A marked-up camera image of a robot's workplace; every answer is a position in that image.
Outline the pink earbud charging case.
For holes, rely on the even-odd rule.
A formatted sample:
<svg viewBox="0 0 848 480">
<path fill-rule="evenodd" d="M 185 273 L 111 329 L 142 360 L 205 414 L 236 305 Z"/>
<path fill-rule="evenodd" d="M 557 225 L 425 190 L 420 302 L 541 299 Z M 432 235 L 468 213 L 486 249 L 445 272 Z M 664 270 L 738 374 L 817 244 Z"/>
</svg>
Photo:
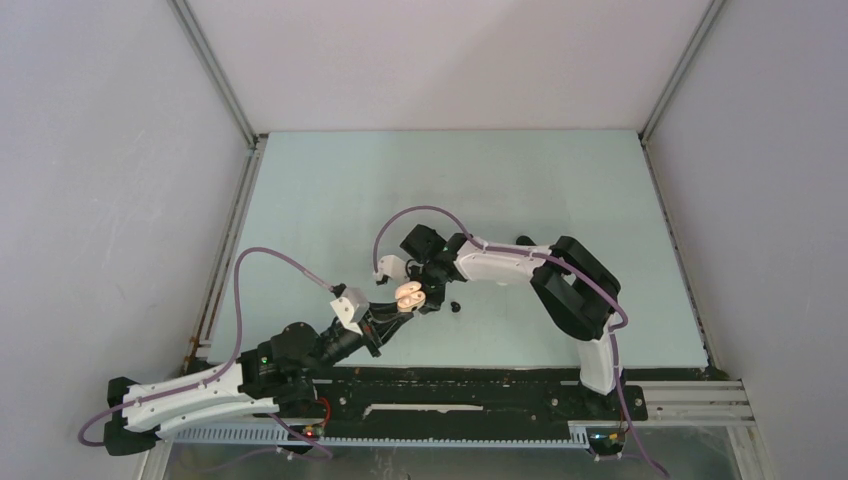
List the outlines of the pink earbud charging case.
<svg viewBox="0 0 848 480">
<path fill-rule="evenodd" d="M 398 286 L 394 293 L 399 312 L 413 312 L 426 301 L 426 293 L 418 281 L 410 281 Z"/>
</svg>

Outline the black earbud charging case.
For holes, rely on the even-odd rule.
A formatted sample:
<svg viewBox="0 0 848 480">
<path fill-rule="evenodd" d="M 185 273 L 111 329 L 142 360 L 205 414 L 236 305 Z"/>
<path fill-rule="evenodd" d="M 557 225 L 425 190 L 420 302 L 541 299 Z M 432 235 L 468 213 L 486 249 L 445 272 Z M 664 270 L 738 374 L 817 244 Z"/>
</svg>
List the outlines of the black earbud charging case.
<svg viewBox="0 0 848 480">
<path fill-rule="evenodd" d="M 528 236 L 521 235 L 516 239 L 516 244 L 520 246 L 535 246 L 536 243 Z"/>
</svg>

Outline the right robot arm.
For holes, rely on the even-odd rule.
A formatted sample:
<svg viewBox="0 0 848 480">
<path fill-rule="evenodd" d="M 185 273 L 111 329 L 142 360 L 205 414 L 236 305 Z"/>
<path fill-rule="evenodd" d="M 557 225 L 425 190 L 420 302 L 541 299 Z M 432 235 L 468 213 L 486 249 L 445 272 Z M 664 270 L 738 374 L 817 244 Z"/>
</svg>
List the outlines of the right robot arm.
<svg viewBox="0 0 848 480">
<path fill-rule="evenodd" d="M 585 411 L 606 418 L 620 407 L 609 323 L 621 284 L 578 240 L 562 236 L 552 245 L 536 245 L 523 238 L 509 245 L 462 232 L 444 239 L 419 224 L 400 248 L 417 263 L 410 279 L 431 299 L 450 282 L 529 285 L 556 327 L 577 342 Z"/>
</svg>

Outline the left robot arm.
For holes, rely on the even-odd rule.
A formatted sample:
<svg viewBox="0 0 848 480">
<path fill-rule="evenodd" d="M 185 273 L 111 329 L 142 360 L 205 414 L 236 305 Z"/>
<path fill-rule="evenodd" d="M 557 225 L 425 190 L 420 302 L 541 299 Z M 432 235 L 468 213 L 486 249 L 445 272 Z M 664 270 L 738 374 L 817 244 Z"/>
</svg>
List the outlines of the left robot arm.
<svg viewBox="0 0 848 480">
<path fill-rule="evenodd" d="M 358 332 L 339 319 L 323 332 L 296 322 L 237 359 L 191 375 L 156 384 L 114 378 L 108 385 L 113 412 L 104 425 L 103 444 L 109 455 L 127 456 L 150 450 L 187 428 L 224 418 L 304 417 L 318 402 L 312 380 L 316 371 L 361 348 L 378 354 L 416 310 L 376 303 L 360 319 Z"/>
</svg>

